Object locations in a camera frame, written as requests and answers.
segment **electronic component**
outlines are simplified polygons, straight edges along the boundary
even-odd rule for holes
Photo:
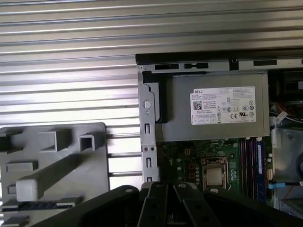
[[[207,185],[225,185],[227,189],[240,192],[238,150],[238,139],[158,143],[160,179],[171,183],[190,182],[200,189],[207,180]]]
[[[217,186],[230,189],[228,162],[226,157],[207,157],[201,159],[203,188]]]
[[[241,140],[239,152],[242,194],[259,202],[266,202],[267,173],[263,141],[254,138]]]
[[[184,154],[185,155],[190,155],[190,149],[185,149]]]
[[[268,170],[266,170],[266,179],[268,180],[268,181],[271,181],[272,179],[273,179],[273,170],[272,169],[268,169]]]

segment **green circuit board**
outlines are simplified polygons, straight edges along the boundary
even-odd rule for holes
[[[162,181],[190,182],[240,191],[238,139],[193,140],[157,144]]]

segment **metal side panel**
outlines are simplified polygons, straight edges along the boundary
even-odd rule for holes
[[[111,187],[140,187],[140,165],[122,168],[141,164],[134,55],[300,46],[302,9],[301,0],[2,0],[0,128],[104,122]]]

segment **power supply label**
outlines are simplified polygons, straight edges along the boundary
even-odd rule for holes
[[[195,89],[190,108],[192,125],[255,122],[255,87]]]

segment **mounting hole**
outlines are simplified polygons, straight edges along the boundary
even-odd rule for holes
[[[152,103],[150,101],[146,100],[143,102],[143,107],[145,109],[149,109],[151,106],[152,106]]]
[[[208,216],[203,217],[203,218],[202,218],[202,221],[203,221],[203,222],[209,222],[209,217],[208,217]]]
[[[157,217],[156,216],[150,216],[150,220],[155,221],[155,220],[157,220]]]

